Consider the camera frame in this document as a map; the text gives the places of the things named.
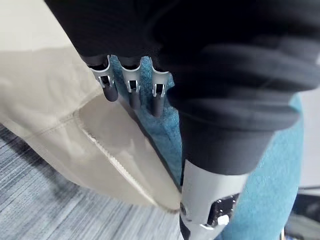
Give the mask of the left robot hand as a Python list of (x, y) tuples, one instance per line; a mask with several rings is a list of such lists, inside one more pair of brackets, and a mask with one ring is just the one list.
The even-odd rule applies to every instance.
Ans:
[(48, 0), (82, 60), (114, 101), (109, 55), (128, 87), (150, 57), (154, 113), (165, 93), (182, 141), (179, 225), (213, 240), (277, 131), (294, 125), (299, 92), (320, 85), (317, 0)]

